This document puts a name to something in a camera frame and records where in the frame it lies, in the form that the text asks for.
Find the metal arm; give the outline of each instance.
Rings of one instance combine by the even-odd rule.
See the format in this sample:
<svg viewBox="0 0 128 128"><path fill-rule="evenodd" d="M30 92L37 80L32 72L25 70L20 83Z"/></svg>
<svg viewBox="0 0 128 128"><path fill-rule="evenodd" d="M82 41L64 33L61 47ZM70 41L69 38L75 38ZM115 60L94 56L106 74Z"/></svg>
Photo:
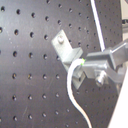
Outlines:
<svg viewBox="0 0 128 128"><path fill-rule="evenodd" d="M81 48L73 49L71 47L63 30L52 40L52 45L66 71L68 71L72 61L80 58L83 53ZM128 60L127 56L128 39L103 52L89 53L86 56L85 64L78 67L73 74L74 86L76 89L80 87L85 79L85 74L87 78L95 79L99 87L103 84L120 86L126 72L122 64Z"/></svg>

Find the white surface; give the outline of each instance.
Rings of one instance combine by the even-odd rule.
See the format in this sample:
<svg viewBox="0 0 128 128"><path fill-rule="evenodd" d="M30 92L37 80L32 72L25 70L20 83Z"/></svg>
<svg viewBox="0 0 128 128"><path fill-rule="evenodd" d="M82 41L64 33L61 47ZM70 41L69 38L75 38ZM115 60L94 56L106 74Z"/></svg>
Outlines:
<svg viewBox="0 0 128 128"><path fill-rule="evenodd" d="M68 91L68 96L69 99L71 100L72 104L74 105L74 107L83 115L83 117L85 118L85 120L87 121L88 127L92 128L91 122L88 118L88 115L86 114L86 112L80 107L80 105L76 102L74 96L73 96L73 91L72 91L72 75L73 72L75 70L75 68L81 64L84 63L83 59L76 59L72 62L69 70L68 70L68 75L67 75L67 91Z"/></svg>
<svg viewBox="0 0 128 128"><path fill-rule="evenodd" d="M99 41L100 41L100 48L101 48L101 51L104 51L105 44L104 44L103 34L102 34L100 21L99 21L97 9L96 9L95 0L91 0L91 6L92 6L92 11L93 11L93 15L94 15L95 23L96 23L96 28L97 28L97 33L98 33L98 37L99 37Z"/></svg>
<svg viewBox="0 0 128 128"><path fill-rule="evenodd" d="M119 99L108 128L128 128L128 68Z"/></svg>
<svg viewBox="0 0 128 128"><path fill-rule="evenodd" d="M120 0L122 19L128 19L128 4L125 0ZM128 38L128 33L123 33L123 40Z"/></svg>

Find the screw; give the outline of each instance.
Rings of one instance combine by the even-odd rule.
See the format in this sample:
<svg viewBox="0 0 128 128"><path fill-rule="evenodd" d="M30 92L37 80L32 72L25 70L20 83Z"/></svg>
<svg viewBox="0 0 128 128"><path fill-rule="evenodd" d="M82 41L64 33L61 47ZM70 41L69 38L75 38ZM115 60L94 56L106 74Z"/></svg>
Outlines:
<svg viewBox="0 0 128 128"><path fill-rule="evenodd" d="M64 43L64 38L63 38L63 36L58 36L58 42L60 43L60 44L63 44Z"/></svg>
<svg viewBox="0 0 128 128"><path fill-rule="evenodd" d="M95 81L98 87L102 87L104 84L104 80L106 78L106 73L104 71L100 72L100 75L96 77Z"/></svg>

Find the metal plate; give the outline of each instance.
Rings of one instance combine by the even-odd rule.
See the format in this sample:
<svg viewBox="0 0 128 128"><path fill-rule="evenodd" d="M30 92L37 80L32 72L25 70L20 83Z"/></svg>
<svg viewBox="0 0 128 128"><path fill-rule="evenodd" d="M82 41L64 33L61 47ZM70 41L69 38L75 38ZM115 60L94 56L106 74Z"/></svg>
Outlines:
<svg viewBox="0 0 128 128"><path fill-rule="evenodd" d="M105 45L114 46L122 39L120 1L96 5ZM67 74L51 40L64 29L72 47L82 47L83 58L99 51L90 1L1 0L0 6L0 127L87 127L67 96ZM93 127L107 127L116 88L86 79L73 90Z"/></svg>

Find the wire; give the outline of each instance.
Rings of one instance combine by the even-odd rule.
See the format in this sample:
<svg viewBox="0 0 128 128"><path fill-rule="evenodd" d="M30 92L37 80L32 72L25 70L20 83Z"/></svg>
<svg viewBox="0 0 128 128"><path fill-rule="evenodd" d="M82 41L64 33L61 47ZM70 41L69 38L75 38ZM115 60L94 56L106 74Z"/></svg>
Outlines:
<svg viewBox="0 0 128 128"><path fill-rule="evenodd" d="M98 33L98 37L100 41L100 48L101 48L101 51L103 52L105 49L105 45L104 45L103 34L102 34L101 26L100 26L100 21L99 21L97 9L96 9L95 0L90 0L90 1L91 1L92 11L93 11L97 33Z"/></svg>
<svg viewBox="0 0 128 128"><path fill-rule="evenodd" d="M84 59L76 59L72 62L69 70L68 70L68 75L67 75L67 91L68 91L68 96L69 99L71 100L72 104L75 106L75 108L83 115L85 120L87 121L88 127L92 128L91 122L88 118L88 115L86 112L80 107L80 105L76 102L74 96L73 96L73 91L71 87L71 82L72 82L72 75L77 66L82 65L85 62Z"/></svg>

